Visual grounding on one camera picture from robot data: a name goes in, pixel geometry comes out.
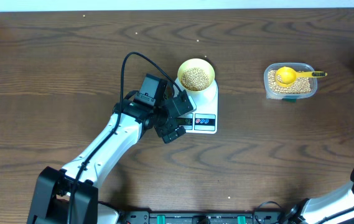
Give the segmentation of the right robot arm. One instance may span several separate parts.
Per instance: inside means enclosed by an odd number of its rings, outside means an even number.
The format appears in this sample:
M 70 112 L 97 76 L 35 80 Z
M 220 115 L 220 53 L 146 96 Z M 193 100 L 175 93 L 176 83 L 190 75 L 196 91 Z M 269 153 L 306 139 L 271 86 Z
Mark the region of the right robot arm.
M 350 181 L 318 198 L 305 199 L 291 208 L 281 223 L 343 223 L 354 219 L 354 169 Z

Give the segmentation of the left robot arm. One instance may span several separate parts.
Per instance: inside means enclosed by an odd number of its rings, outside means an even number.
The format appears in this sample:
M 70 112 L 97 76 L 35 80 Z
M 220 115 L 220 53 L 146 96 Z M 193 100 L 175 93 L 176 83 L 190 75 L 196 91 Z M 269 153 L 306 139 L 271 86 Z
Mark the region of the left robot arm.
M 99 189 L 123 154 L 154 128 L 165 143 L 185 134 L 177 118 L 196 104 L 186 91 L 151 98 L 131 91 L 114 107 L 96 139 L 60 170 L 46 167 L 38 176 L 28 223 L 117 223 L 119 212 L 98 201 Z

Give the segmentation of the pale yellow bowl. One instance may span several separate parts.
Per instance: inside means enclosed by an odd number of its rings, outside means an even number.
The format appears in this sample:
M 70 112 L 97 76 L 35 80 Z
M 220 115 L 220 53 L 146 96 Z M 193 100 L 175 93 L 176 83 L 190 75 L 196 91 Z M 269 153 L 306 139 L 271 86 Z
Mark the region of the pale yellow bowl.
M 202 68 L 210 77 L 210 86 L 202 91 L 190 91 L 181 84 L 182 74 L 190 68 Z M 179 86 L 192 95 L 211 95 L 216 90 L 215 70 L 212 65 L 204 59 L 192 58 L 185 61 L 178 69 L 177 81 Z

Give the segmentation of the yellow measuring scoop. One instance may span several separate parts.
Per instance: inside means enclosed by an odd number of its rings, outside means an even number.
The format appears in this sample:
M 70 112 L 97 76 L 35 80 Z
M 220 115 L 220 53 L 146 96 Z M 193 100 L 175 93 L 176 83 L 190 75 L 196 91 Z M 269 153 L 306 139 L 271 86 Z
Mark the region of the yellow measuring scoop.
M 297 72 L 291 67 L 282 67 L 276 71 L 274 79 L 279 86 L 290 87 L 298 78 L 321 78 L 326 76 L 326 72 Z

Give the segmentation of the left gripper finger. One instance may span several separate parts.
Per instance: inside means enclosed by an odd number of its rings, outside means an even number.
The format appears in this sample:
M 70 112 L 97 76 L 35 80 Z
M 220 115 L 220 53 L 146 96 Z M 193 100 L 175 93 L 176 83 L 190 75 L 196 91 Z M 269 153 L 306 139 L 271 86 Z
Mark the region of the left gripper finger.
M 187 91 L 180 91 L 174 98 L 168 99 L 164 103 L 164 110 L 170 119 L 189 114 L 197 109 L 193 98 L 187 94 Z
M 165 144 L 176 140 L 186 133 L 185 128 L 180 126 L 175 119 L 166 121 L 163 125 L 155 125 L 154 128 Z

